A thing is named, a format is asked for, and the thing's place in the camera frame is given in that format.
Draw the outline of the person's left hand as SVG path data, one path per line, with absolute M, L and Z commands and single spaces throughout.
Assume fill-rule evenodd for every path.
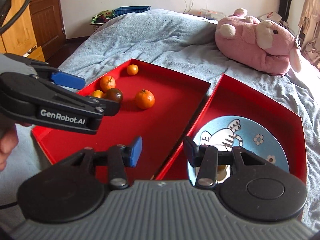
M 22 142 L 25 142 L 27 138 L 30 137 L 30 135 L 26 135 L 23 132 L 29 132 L 31 124 L 22 122 L 18 122 L 18 124 L 23 128 L 17 128 L 16 125 L 13 124 L 6 130 L 1 138 L 1 172 L 6 168 L 8 157 L 19 143 L 18 136 L 22 135 Z

